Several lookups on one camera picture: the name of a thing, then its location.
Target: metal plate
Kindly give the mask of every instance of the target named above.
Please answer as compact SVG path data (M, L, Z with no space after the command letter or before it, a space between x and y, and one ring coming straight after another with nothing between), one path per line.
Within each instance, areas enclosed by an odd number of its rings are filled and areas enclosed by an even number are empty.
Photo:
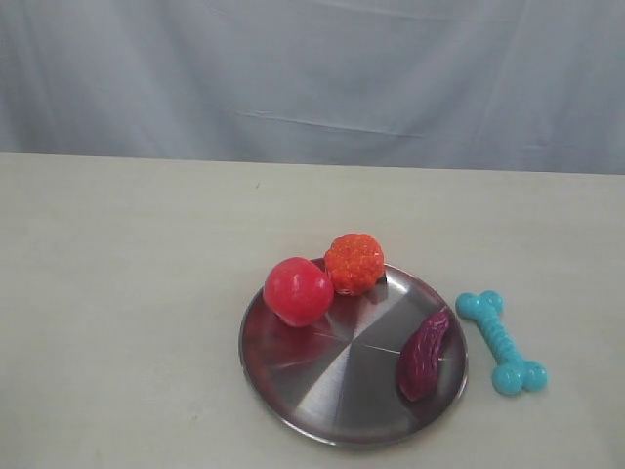
M336 296L325 317L305 328L284 324L261 290L241 325L241 365L269 409L298 432L333 446L396 443L437 420L464 391L467 347L450 309L437 391L413 404L396 385L403 344L441 308L449 307L427 284L389 265L375 288Z

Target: orange textured ball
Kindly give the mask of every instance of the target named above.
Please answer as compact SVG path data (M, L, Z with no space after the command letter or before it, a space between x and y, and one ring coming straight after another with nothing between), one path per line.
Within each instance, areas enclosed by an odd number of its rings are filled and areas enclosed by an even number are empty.
M325 272L340 295L359 295L384 275L384 253L369 234L337 237L323 257Z

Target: gray fabric background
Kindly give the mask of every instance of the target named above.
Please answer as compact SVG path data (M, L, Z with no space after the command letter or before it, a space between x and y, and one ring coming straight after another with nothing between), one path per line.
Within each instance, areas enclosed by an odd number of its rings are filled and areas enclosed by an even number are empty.
M0 150L625 174L624 0L0 0Z

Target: table surface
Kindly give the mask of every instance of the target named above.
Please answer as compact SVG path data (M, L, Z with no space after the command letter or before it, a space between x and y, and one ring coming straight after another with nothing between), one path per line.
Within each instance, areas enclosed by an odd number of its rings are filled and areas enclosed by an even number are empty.
M625 177L0 154L0 467L625 467ZM549 388L469 384L348 452L272 418L237 354L269 268L367 232L449 303L500 291Z

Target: blue dog bone toy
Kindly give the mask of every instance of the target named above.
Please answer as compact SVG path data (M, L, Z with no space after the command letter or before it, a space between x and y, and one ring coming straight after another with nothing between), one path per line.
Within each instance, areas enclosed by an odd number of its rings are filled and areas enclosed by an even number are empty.
M495 390L506 396L517 394L521 389L539 391L549 380L547 370L539 362L523 359L499 319L503 310L503 298L492 290L481 295L462 293L456 299L458 316L478 324L481 335L497 360L498 366L492 372Z

